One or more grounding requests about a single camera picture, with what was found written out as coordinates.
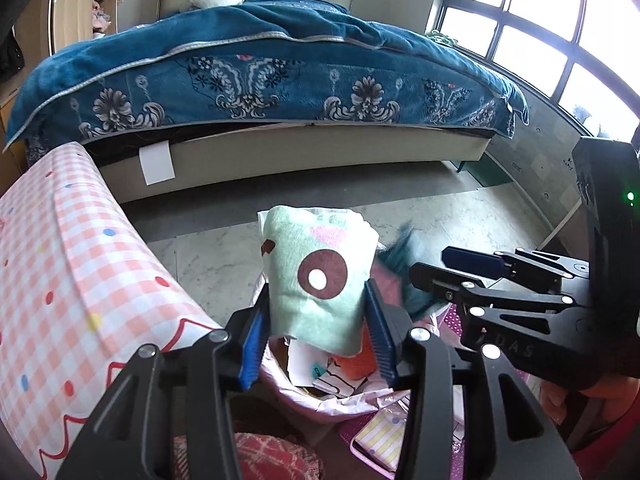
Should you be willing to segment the right hand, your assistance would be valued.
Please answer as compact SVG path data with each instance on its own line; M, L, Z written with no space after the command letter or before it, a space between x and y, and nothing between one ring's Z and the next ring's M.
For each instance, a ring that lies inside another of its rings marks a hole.
M603 401L598 422L616 422L634 404L639 392L639 379L618 375L605 375L600 382L582 390L587 398ZM542 409L556 423L560 424L567 414L566 398L570 392L552 382L542 382L539 401Z

